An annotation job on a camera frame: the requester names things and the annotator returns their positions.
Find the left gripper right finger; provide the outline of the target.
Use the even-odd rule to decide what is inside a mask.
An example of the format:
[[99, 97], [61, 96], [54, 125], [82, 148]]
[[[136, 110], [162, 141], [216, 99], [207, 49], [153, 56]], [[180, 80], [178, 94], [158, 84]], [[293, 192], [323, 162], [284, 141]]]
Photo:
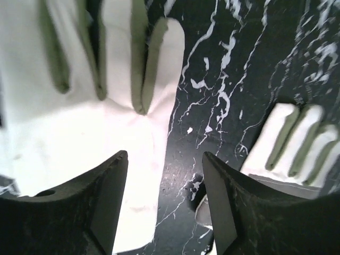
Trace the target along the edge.
[[210, 152], [202, 168], [218, 254], [339, 254], [339, 194], [282, 193]]

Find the white glove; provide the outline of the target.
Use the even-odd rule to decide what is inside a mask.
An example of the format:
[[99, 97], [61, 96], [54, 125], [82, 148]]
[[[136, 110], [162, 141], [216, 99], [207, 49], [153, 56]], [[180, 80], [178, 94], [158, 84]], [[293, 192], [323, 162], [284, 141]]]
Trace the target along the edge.
[[[327, 124], [324, 108], [278, 103], [270, 112], [240, 173], [282, 193], [313, 200], [339, 159], [339, 128]], [[213, 230], [207, 191], [196, 222]]]
[[2, 191], [34, 197], [121, 150], [128, 168], [111, 254], [154, 238], [185, 35], [143, 1], [1, 1]]

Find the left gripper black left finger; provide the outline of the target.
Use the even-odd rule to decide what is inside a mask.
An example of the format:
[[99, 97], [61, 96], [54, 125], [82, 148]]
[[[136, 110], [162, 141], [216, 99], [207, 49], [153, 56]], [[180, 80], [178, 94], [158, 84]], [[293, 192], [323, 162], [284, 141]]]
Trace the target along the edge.
[[128, 170], [121, 150], [34, 197], [1, 197], [1, 254], [111, 254]]

